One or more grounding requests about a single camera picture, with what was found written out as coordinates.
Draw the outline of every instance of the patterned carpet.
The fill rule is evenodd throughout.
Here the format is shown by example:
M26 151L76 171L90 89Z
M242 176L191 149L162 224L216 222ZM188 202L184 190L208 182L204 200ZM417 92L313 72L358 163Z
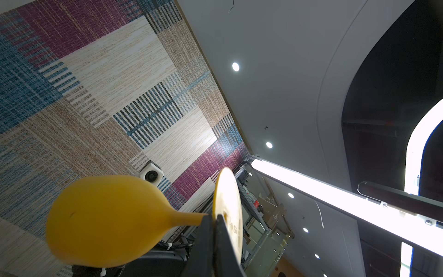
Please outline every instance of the patterned carpet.
M191 211L247 155L173 1L37 0L0 15L0 48L0 277L70 276L44 227L78 178L153 160Z

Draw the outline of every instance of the ceiling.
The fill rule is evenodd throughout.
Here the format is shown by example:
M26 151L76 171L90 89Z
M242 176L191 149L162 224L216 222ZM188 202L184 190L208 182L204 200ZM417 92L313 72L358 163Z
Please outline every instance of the ceiling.
M404 189L409 137L443 95L443 29L437 15L429 1L416 0L355 74L342 114L354 192L365 180ZM437 201L443 200L442 142L440 124L427 141L420 174L420 196ZM366 275L398 276L401 238L362 221L358 230ZM412 277L442 275L443 257L414 247L412 260Z
M346 93L413 0L234 1L233 8L230 0L178 3L244 139L261 158L350 190L341 126ZM289 199L287 188L271 186L296 234L285 255L294 266L306 277L321 276L316 262L328 277L365 275L355 220L321 206L323 229L313 200ZM309 234L300 233L304 224ZM312 251L322 259L311 253L301 260Z

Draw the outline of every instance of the fluorescent light strip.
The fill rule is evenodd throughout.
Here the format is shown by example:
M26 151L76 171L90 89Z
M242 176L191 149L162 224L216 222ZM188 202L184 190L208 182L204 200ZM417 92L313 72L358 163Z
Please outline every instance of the fluorescent light strip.
M409 277L411 275L412 250L413 248L409 244L401 243L400 277Z
M425 114L409 138L404 171L404 191L409 194L418 195L423 151L427 140L442 120L443 99ZM411 275L412 251L412 246L404 242L401 243L400 277L409 277Z
M409 138L404 174L404 191L407 193L418 195L423 150L428 138L442 120L443 99L425 114Z
M267 161L254 160L251 165L259 172L443 256L443 229L426 225L417 216L384 208L354 193Z

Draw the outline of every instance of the white ceiling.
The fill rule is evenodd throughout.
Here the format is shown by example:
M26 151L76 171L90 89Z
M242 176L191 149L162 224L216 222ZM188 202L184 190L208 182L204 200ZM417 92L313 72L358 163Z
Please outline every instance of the white ceiling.
M347 90L412 2L235 0L228 13L231 0L178 0L254 154L344 189L350 189L341 128ZM294 266L321 277L318 261L300 260L318 251L328 277L365 275L355 220L323 206L323 229L314 201L297 194L288 202L286 187L272 187L299 236L286 254ZM299 232L302 214L312 224L309 236Z

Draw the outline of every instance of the small cube camera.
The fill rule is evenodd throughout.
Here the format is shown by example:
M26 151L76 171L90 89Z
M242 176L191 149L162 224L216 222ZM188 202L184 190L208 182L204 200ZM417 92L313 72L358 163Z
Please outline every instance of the small cube camera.
M160 166L156 165L153 161L148 161L148 163L143 166L140 171L139 177L146 180L158 187L160 181L162 180L164 174Z

